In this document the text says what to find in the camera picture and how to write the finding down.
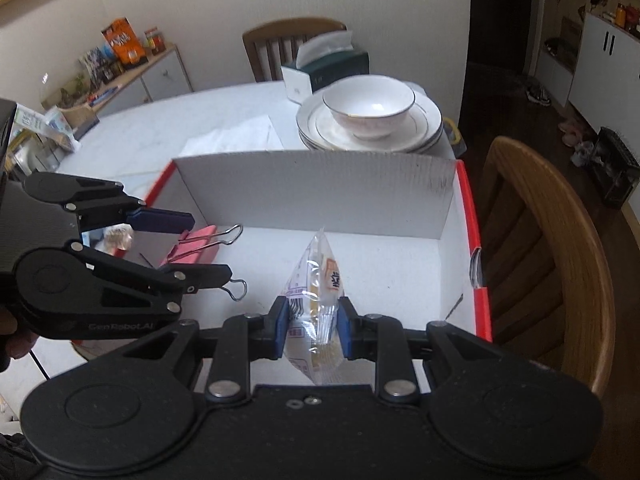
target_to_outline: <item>metal clip handle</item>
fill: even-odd
[[[194,237],[191,237],[191,238],[185,238],[184,240],[178,240],[178,245],[187,244],[187,243],[190,243],[190,242],[196,242],[198,240],[211,240],[212,238],[228,235],[229,233],[235,231],[236,229],[238,230],[238,234],[235,237],[233,237],[231,240],[217,240],[215,242],[212,242],[210,244],[206,244],[206,245],[204,245],[202,247],[199,247],[197,249],[194,249],[194,250],[191,250],[191,251],[187,251],[185,253],[176,254],[175,256],[172,256],[171,258],[167,258],[166,262],[168,264],[170,264],[171,262],[174,262],[175,260],[180,260],[180,259],[184,258],[185,256],[191,256],[192,254],[202,252],[203,250],[209,249],[210,247],[214,247],[216,245],[231,245],[236,240],[238,240],[238,238],[242,234],[242,231],[244,231],[244,228],[242,227],[241,224],[236,224],[233,227],[227,229],[226,231],[222,231],[221,233],[213,233],[212,235],[194,236]]]
[[[246,286],[246,281],[245,280],[229,280],[229,283],[242,283],[242,286],[244,286],[244,291],[242,292],[242,296],[239,296],[237,298],[233,295],[233,293],[228,288],[226,288],[224,286],[220,287],[220,289],[224,290],[232,300],[241,301],[242,298],[244,298],[246,296],[246,293],[247,293],[247,290],[248,290],[247,286]]]

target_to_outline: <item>bowl rim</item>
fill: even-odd
[[[358,114],[347,114],[345,112],[341,112],[340,110],[336,110],[335,108],[331,108],[327,102],[326,102],[326,94],[327,91],[334,86],[335,84],[340,83],[341,81],[345,81],[347,79],[355,79],[355,78],[362,78],[363,76],[368,77],[368,76],[374,76],[376,78],[382,78],[382,79],[391,79],[391,81],[395,81],[398,83],[403,84],[404,86],[406,86],[412,93],[412,95],[414,96],[412,102],[410,105],[408,105],[406,108],[404,108],[403,110],[400,110],[399,112],[395,112],[393,114],[387,114],[387,115],[376,115],[376,116],[370,116],[370,115],[358,115]],[[338,81],[332,83],[331,85],[329,85],[324,92],[322,92],[322,102],[324,103],[324,106],[326,106],[327,108],[329,108],[329,110],[331,110],[332,114],[338,114],[342,117],[347,117],[350,119],[372,119],[372,120],[376,120],[376,119],[389,119],[392,117],[397,117],[399,115],[405,114],[407,113],[414,105],[415,105],[415,91],[413,88],[411,88],[407,83],[405,83],[404,81],[400,81],[399,79],[396,79],[394,77],[390,77],[388,75],[380,75],[380,74],[358,74],[358,75],[352,75],[349,77],[345,77],[343,79],[338,79]]]

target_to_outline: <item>black cable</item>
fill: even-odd
[[[40,361],[38,361],[38,358],[36,357],[36,354],[33,353],[33,350],[29,350],[29,354],[31,355],[31,357],[35,361],[36,365],[38,366],[38,368],[40,369],[42,374],[44,375],[44,378],[48,381],[49,380],[49,376],[47,375],[46,371],[44,371],[44,368],[40,364]]]

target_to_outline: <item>open box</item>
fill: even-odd
[[[182,317],[197,319],[202,328],[237,314],[266,313],[324,228],[359,314],[393,316],[414,329],[445,319],[491,337],[486,289],[478,279],[476,214],[460,161],[357,152],[193,156],[172,161],[146,202],[192,213],[196,230],[244,226],[238,241],[222,246],[216,263],[246,280],[248,293],[239,303],[217,289],[186,295]],[[177,235],[136,233],[125,257],[158,266],[176,241]],[[371,363],[343,367],[344,382],[373,380]],[[251,372],[253,384],[309,384],[285,358],[252,363]]]

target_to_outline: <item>human hand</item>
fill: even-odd
[[[17,319],[7,309],[0,307],[0,337],[3,336],[9,336],[4,351],[13,359],[27,355],[38,339],[30,330],[18,327]]]

